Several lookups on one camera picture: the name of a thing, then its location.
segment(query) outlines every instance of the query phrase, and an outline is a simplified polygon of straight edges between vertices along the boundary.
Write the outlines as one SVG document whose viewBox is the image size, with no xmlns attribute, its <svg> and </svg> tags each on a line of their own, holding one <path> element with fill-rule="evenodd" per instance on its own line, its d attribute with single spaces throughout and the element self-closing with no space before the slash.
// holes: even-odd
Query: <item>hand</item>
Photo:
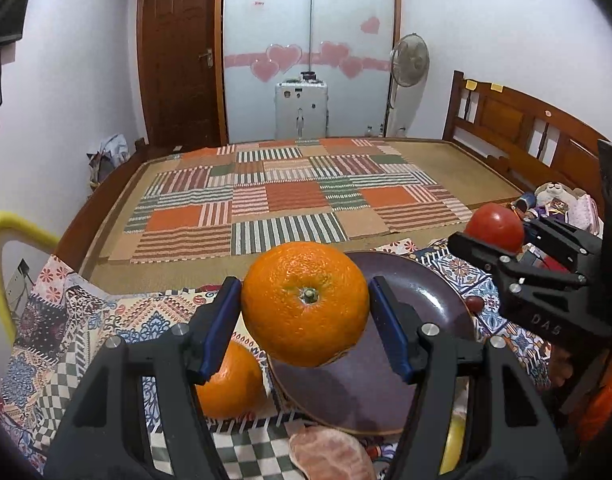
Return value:
<svg viewBox="0 0 612 480">
<path fill-rule="evenodd" d="M 563 386 L 566 380 L 572 377 L 572 364 L 570 364 L 570 352 L 563 348 L 552 346 L 550 361 L 548 362 L 548 378 L 553 388 Z"/>
</svg>

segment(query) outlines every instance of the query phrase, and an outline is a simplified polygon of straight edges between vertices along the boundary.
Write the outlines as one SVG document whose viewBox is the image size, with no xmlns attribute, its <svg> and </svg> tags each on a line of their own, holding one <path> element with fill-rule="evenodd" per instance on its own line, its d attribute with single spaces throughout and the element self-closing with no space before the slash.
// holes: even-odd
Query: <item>orange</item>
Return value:
<svg viewBox="0 0 612 480">
<path fill-rule="evenodd" d="M 370 305 L 366 280 L 330 245 L 288 242 L 251 265 L 241 292 L 250 335 L 270 357 L 314 367 L 359 340 Z"/>
<path fill-rule="evenodd" d="M 230 341 L 219 371 L 206 384 L 195 386 L 201 410 L 210 418 L 235 418 L 251 412 L 265 399 L 257 359 Z"/>
</svg>

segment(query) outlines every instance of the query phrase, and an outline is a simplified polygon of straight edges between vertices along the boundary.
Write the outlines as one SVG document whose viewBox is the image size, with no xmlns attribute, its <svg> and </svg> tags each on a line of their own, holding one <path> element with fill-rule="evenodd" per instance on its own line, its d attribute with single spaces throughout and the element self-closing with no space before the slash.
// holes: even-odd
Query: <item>headboard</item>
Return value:
<svg viewBox="0 0 612 480">
<path fill-rule="evenodd" d="M 443 139 L 526 191 L 545 182 L 580 187 L 603 216 L 597 141 L 605 137 L 548 103 L 455 71 Z"/>
</svg>

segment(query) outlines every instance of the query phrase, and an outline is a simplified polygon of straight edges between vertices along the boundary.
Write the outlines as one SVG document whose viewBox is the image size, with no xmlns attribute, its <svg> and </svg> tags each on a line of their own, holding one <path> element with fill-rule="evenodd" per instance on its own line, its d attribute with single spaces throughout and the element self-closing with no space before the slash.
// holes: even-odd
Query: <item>door frame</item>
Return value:
<svg viewBox="0 0 612 480">
<path fill-rule="evenodd" d="M 224 105 L 224 85 L 223 85 L 223 43 L 221 40 L 221 2 L 222 0 L 214 0 L 214 36 L 212 38 L 212 51 L 215 69 L 215 94 L 217 100 L 217 127 L 219 128 L 219 142 L 222 146 L 228 144 L 228 130 L 226 127 L 226 114 Z M 206 9 L 206 13 L 211 12 L 211 8 Z M 144 122 L 146 124 L 147 136 L 150 135 L 150 125 L 152 124 L 149 117 L 146 85 L 144 84 L 144 64 L 143 59 L 144 37 L 142 35 L 142 23 L 144 20 L 144 0 L 137 0 L 137 69 L 140 83 L 140 97 L 142 99 L 142 112 L 144 113 Z"/>
</svg>

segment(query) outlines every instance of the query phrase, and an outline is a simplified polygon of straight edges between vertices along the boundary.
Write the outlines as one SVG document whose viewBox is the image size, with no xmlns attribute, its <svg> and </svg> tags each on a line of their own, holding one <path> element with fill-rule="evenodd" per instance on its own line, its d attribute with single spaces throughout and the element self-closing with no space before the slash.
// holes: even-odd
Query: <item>door handle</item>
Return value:
<svg viewBox="0 0 612 480">
<path fill-rule="evenodd" d="M 212 68 L 212 48 L 209 48 L 205 53 L 199 54 L 197 59 L 201 59 L 202 57 L 208 58 L 208 68 Z"/>
</svg>

